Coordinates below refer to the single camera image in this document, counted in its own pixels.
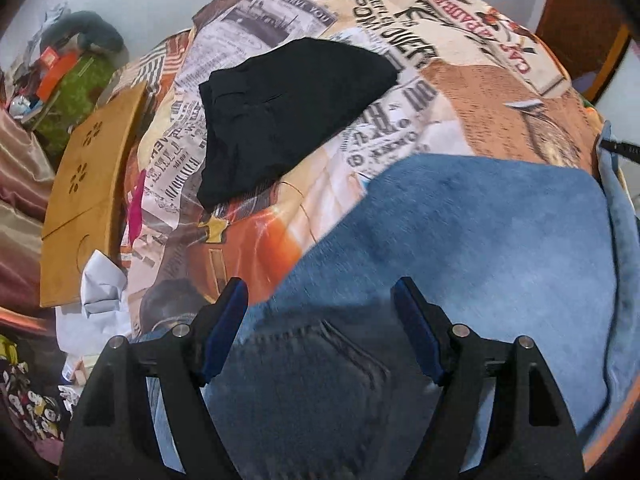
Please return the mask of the newspaper print bed blanket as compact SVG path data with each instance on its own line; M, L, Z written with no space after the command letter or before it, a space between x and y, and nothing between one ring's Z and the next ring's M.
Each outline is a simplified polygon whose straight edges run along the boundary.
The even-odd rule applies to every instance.
M127 172L136 335L230 278L248 310L204 398L247 479L400 477L440 391L403 275L540 345L587 467L639 405L639 233L611 130L482 0L213 0L120 74L152 119Z

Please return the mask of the striped pink curtain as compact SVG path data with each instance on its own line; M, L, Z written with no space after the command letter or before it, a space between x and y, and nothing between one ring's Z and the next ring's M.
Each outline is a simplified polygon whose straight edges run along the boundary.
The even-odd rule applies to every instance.
M40 309L41 233L54 171L36 137L1 113L1 326L51 337Z

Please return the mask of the blue denim jeans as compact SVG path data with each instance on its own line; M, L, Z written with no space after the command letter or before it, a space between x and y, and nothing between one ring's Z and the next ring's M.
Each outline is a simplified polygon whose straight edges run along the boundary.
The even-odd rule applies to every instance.
M480 336L534 338L582 446L639 375L639 232L599 171L471 156L395 162L247 310L203 396L245 479L398 479L439 397L390 300L408 276Z

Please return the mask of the green patterned storage box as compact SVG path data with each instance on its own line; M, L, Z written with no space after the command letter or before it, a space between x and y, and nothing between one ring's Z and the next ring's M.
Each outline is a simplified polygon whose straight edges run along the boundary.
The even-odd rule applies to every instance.
M53 88L32 125L53 165L62 157L70 133L92 113L114 71L106 56L86 53Z

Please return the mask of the orange box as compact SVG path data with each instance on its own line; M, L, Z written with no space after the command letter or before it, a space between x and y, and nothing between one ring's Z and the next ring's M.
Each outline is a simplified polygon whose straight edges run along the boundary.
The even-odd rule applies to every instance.
M46 102L62 78L79 60L77 51L58 54L52 47L46 47L40 55L39 62L43 66L43 74L36 96Z

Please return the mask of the brown wooden door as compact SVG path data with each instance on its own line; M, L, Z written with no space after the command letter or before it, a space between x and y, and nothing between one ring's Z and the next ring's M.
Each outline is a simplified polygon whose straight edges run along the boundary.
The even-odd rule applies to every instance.
M546 0L536 35L591 103L605 92L631 43L613 0Z

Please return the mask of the black folded garment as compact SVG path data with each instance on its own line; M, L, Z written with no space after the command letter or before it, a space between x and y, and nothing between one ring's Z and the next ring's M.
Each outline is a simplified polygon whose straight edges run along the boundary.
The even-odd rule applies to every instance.
M207 212L293 169L397 82L384 56L341 42L303 38L198 87L206 155L198 200Z

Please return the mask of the white crumpled cloth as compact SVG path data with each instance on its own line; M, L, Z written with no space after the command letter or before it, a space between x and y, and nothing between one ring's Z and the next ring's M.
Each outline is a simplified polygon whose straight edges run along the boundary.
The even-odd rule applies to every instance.
M96 249L81 273L79 301L54 309L58 348L78 358L96 356L112 337L130 336L126 285L126 274Z

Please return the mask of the wooden lap desk board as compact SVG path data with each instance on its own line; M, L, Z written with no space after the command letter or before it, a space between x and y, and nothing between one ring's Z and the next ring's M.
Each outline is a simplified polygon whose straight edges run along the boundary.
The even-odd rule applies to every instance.
M118 260L122 181L148 97L144 82L122 90L70 135L42 228L40 307L79 300L82 271L96 250Z

